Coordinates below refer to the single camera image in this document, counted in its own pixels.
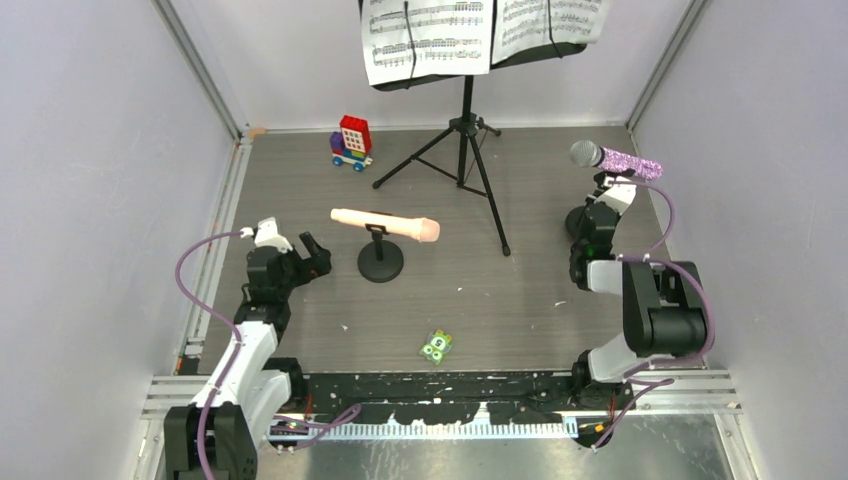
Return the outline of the beige microphone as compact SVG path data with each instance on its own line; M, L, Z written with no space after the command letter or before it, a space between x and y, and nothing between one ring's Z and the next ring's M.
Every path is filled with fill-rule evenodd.
M402 235L420 243L436 242L440 236L440 224L429 218L406 218L373 212L334 208L330 211L333 221L355 227L368 225L384 227L389 234Z

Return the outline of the sheet music page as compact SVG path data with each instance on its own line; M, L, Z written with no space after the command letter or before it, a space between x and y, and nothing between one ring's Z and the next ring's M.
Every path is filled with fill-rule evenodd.
M369 84L488 73L494 10L493 1L362 1Z
M610 8L609 1L498 1L491 63L576 54L599 40Z

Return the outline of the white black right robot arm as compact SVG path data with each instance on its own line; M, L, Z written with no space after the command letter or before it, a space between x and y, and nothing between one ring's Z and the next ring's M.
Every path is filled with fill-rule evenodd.
M636 373L699 359L714 342L694 263L613 251L618 224L641 184L615 173L599 173L594 180L595 191L565 219L571 240L569 274L581 290L621 298L622 331L573 363L569 401L589 411L621 399Z

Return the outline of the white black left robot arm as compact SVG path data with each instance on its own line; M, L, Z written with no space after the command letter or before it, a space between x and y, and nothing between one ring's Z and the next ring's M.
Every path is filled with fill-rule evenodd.
M182 282L180 291L231 331L224 356L201 390L164 420L165 476L168 479L254 479L258 448L272 417L298 412L307 389L297 361L274 361L291 317L294 289L330 273L331 253L309 232L299 238L302 257L280 234L245 228L237 233L255 247L247 257L248 281L235 319L201 301Z

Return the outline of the black music stand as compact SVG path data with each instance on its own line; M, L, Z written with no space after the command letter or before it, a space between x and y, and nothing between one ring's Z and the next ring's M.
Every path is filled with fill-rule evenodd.
M540 62L554 58L564 58L571 55L577 55L585 51L587 45L585 43L569 43L548 41L541 46L534 46L520 50L504 60L497 62L491 66L493 70L504 69L512 66ZM401 161L394 168L385 173L372 183L373 189L380 188L390 178L398 174L401 170L409 166L412 162L419 162L437 173L446 176L453 180L459 189L474 193L486 198L492 212L495 222L495 227L501 242L503 255L508 257L511 255L511 249L508 244L506 234L503 228L502 220L498 212L494 193L491 189L490 181L480 151L481 142L476 139L480 130L491 132L495 136L502 135L502 131L485 122L482 116L472 112L472 97L473 97L474 77L466 75L463 77L463 97L461 115L452 118L448 122L448 127L431 139L428 143L422 146L417 151L413 152L409 157ZM459 135L459 151L457 161L457 172L455 174L442 169L441 167L425 160L422 155L436 146L441 141L445 140L449 135L456 133ZM467 175L471 173L471 169L466 166L467 155L472 154L474 160L472 166L478 168L483 182L484 189L482 191L471 188L467 185Z

